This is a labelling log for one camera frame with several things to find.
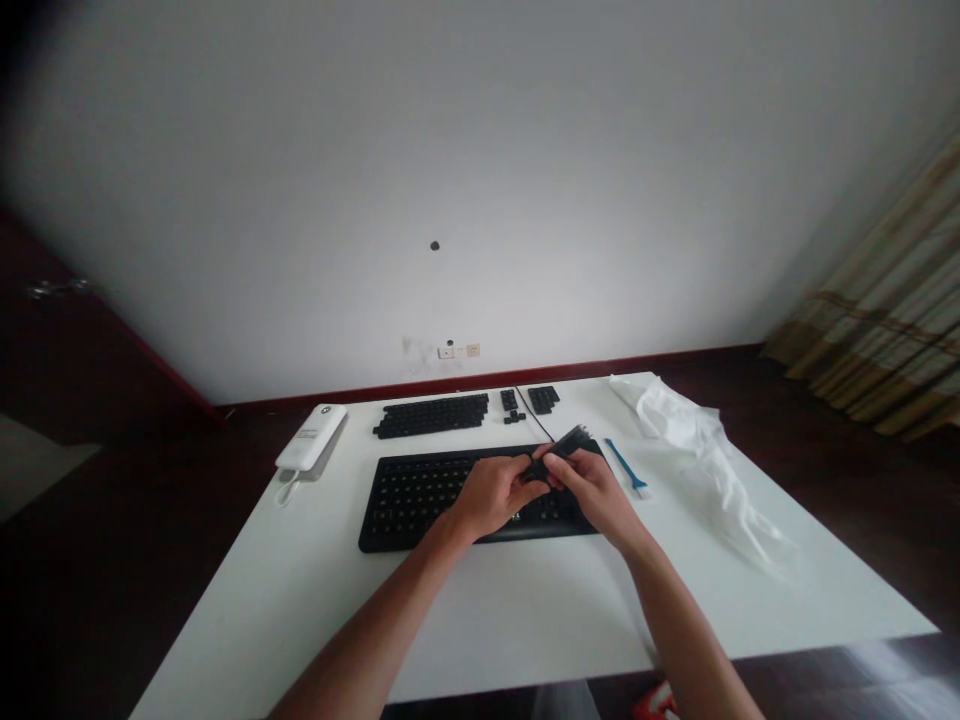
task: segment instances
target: person's left hand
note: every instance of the person's left hand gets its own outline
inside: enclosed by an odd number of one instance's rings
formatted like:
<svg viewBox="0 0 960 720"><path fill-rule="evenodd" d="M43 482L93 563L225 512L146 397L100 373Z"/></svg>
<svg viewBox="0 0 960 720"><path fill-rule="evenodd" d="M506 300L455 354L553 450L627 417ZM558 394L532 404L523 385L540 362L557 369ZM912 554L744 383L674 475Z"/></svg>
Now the person's left hand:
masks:
<svg viewBox="0 0 960 720"><path fill-rule="evenodd" d="M473 466L457 501L450 508L453 524L475 542L496 532L531 500L550 492L546 483L517 478L530 466L530 458L484 458Z"/></svg>

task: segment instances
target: red shoe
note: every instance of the red shoe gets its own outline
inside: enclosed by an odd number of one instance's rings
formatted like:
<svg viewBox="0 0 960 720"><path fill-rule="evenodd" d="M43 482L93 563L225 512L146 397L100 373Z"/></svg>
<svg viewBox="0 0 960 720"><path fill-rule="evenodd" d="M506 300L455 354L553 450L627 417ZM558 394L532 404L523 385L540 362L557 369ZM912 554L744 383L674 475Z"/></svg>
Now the red shoe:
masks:
<svg viewBox="0 0 960 720"><path fill-rule="evenodd" d="M664 680L643 696L631 711L633 720L680 720L670 683Z"/></svg>

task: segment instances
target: plastic bag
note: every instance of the plastic bag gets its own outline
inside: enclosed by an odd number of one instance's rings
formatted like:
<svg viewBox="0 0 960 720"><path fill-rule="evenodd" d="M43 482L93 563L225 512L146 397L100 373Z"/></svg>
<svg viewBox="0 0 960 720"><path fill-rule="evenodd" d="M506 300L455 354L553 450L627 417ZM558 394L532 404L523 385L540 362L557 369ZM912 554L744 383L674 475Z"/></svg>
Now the plastic bag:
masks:
<svg viewBox="0 0 960 720"><path fill-rule="evenodd" d="M751 504L730 463L733 446L719 411L700 407L656 376L634 385L611 375L610 388L637 413L644 436L693 453L692 464L680 472L681 489L712 530L771 575L794 578L799 548Z"/></svg>

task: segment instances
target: person's right hand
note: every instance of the person's right hand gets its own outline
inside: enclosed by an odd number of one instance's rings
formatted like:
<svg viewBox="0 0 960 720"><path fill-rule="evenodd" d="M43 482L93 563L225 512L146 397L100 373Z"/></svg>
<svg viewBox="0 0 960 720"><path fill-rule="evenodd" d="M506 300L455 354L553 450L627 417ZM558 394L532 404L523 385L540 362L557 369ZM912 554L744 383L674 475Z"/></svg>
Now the person's right hand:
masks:
<svg viewBox="0 0 960 720"><path fill-rule="evenodd" d="M550 447L542 445L533 455L536 460L546 453L550 484L570 488L587 520L621 553L642 541L647 529L603 456L581 448L563 460Z"/></svg>

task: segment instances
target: blue brush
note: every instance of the blue brush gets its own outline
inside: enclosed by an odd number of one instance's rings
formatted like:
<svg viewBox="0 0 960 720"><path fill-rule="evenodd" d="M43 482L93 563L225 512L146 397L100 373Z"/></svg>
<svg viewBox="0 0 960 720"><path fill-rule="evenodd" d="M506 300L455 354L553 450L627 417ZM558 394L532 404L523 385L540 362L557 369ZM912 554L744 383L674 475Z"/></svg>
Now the blue brush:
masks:
<svg viewBox="0 0 960 720"><path fill-rule="evenodd" d="M617 450L617 446L613 444L613 440L610 438L603 439L607 445L610 446L610 449L613 450L613 454L617 456L617 460L620 461L620 464L623 466L623 469L627 471L627 475L630 476L630 482L633 483L633 489L637 491L637 495L640 496L641 500L650 500L650 488L649 486L640 478L638 478L633 470L630 469L630 466L627 465L627 461L623 459L623 455L620 454L620 451Z"/></svg>

